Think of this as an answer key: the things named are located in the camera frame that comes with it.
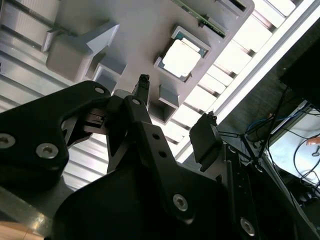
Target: small square object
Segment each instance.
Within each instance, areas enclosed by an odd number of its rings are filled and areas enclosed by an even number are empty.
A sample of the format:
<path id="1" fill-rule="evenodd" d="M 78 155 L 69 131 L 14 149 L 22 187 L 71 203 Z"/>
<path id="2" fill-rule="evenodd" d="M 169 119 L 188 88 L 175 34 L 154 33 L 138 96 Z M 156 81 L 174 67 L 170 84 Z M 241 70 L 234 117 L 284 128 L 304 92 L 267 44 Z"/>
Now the small square object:
<path id="1" fill-rule="evenodd" d="M 177 39 L 162 60 L 163 68 L 178 78 L 186 77 L 197 65 L 200 58 L 201 55 L 198 52 Z"/>
<path id="2" fill-rule="evenodd" d="M 80 82 L 94 57 L 93 51 L 76 37 L 60 35 L 53 42 L 46 67 L 64 78 Z"/>

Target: blue cable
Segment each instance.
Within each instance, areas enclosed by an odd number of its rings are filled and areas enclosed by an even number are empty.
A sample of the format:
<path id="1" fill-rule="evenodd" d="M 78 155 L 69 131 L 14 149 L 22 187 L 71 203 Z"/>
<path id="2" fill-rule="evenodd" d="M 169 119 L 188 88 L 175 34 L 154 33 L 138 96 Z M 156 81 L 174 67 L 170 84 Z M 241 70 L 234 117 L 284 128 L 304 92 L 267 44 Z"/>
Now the blue cable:
<path id="1" fill-rule="evenodd" d="M 301 112 L 298 111 L 296 112 L 295 114 L 293 114 L 292 116 L 286 116 L 286 117 L 281 117 L 281 118 L 277 118 L 276 121 L 282 121 L 282 120 L 285 120 L 285 119 L 291 119 L 291 118 L 294 118 L 295 116 L 297 116 L 298 114 L 300 114 Z M 260 119 L 260 120 L 257 120 L 257 121 L 254 121 L 253 123 L 251 123 L 248 128 L 246 129 L 245 132 L 248 132 L 250 129 L 253 128 L 254 125 L 258 124 L 258 123 L 261 123 L 261 122 L 264 122 L 268 120 L 268 118 L 264 118 L 264 119 Z"/>

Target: screw hole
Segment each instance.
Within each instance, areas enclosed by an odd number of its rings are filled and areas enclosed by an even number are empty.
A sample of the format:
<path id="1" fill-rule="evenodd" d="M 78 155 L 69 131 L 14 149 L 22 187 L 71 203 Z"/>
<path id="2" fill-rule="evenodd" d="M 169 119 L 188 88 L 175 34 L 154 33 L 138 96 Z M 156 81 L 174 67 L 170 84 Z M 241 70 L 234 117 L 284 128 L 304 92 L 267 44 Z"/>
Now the screw hole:
<path id="1" fill-rule="evenodd" d="M 0 143 L 7 144 L 7 143 L 9 143 L 9 140 L 7 137 L 2 136 L 2 137 L 0 137 Z"/>
<path id="2" fill-rule="evenodd" d="M 43 150 L 44 153 L 52 154 L 53 149 L 49 146 L 46 146 Z"/>
<path id="3" fill-rule="evenodd" d="M 181 198 L 178 198 L 176 201 L 181 207 L 185 205 L 184 201 Z"/>
<path id="4" fill-rule="evenodd" d="M 157 140 L 159 140 L 160 139 L 160 137 L 159 137 L 159 135 L 158 134 L 152 134 L 152 137 L 154 138 L 154 139 L 157 139 Z"/>
<path id="5" fill-rule="evenodd" d="M 167 154 L 164 151 L 159 151 L 159 155 L 163 158 L 167 157 Z"/>

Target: wooden surface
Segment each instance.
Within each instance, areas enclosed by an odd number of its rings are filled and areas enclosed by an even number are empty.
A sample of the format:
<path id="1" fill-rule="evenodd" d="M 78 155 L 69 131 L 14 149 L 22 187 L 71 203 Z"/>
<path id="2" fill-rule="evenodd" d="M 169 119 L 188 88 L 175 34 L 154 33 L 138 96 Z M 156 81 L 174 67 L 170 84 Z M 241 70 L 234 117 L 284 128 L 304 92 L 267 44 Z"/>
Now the wooden surface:
<path id="1" fill-rule="evenodd" d="M 33 233 L 27 227 L 14 223 L 0 221 L 0 240 L 43 240 L 42 236 Z"/>

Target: screw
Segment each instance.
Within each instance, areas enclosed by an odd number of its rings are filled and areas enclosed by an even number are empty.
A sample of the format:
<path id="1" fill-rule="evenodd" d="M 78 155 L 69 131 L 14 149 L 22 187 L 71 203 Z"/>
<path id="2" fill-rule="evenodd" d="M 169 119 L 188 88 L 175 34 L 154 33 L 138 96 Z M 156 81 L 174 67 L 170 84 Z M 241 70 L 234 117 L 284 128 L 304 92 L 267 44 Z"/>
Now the screw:
<path id="1" fill-rule="evenodd" d="M 96 87 L 94 90 L 96 90 L 98 93 L 100 94 L 104 94 L 105 93 L 105 90 L 103 90 L 102 88 L 100 87 Z"/>
<path id="2" fill-rule="evenodd" d="M 54 159 L 58 155 L 58 148 L 52 143 L 41 143 L 35 150 L 42 159 Z"/>
<path id="3" fill-rule="evenodd" d="M 188 210 L 188 202 L 185 197 L 180 194 L 175 194 L 173 196 L 173 203 L 182 212 Z"/>
<path id="4" fill-rule="evenodd" d="M 140 105 L 140 102 L 138 100 L 136 100 L 136 99 L 132 99 L 132 102 L 134 102 L 137 105 Z"/>
<path id="5" fill-rule="evenodd" d="M 0 149 L 7 149 L 16 143 L 16 139 L 6 133 L 0 133 Z"/>
<path id="6" fill-rule="evenodd" d="M 252 224 L 245 218 L 241 217 L 240 224 L 243 230 L 251 237 L 255 235 L 255 229 Z"/>
<path id="7" fill-rule="evenodd" d="M 316 148 L 316 151 L 314 153 L 312 153 L 312 157 L 319 157 L 320 156 L 319 150 L 320 150 L 320 146 L 318 146 Z"/>

